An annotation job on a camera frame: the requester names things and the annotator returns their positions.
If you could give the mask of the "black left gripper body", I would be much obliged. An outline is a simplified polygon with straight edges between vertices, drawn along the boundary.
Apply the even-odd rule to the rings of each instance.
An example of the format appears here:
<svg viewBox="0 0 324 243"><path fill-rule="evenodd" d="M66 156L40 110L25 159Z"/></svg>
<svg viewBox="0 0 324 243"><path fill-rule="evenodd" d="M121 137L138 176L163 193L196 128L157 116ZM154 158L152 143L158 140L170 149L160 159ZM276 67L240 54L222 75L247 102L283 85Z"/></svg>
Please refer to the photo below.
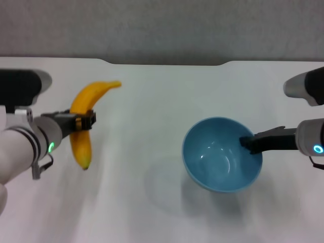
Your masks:
<svg viewBox="0 0 324 243"><path fill-rule="evenodd" d="M75 131L76 115L70 113L70 110L55 111L52 113L42 113L41 116L48 117L55 121L61 129L62 138L67 137Z"/></svg>

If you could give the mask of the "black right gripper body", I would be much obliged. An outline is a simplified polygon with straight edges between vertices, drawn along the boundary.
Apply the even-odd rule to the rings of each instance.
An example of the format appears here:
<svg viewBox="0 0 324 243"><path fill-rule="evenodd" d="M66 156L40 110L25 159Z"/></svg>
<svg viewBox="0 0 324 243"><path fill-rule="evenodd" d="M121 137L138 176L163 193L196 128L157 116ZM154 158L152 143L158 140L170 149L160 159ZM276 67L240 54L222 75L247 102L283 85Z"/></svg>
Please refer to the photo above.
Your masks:
<svg viewBox="0 0 324 243"><path fill-rule="evenodd" d="M296 128L276 127L254 135L253 152L297 150Z"/></svg>

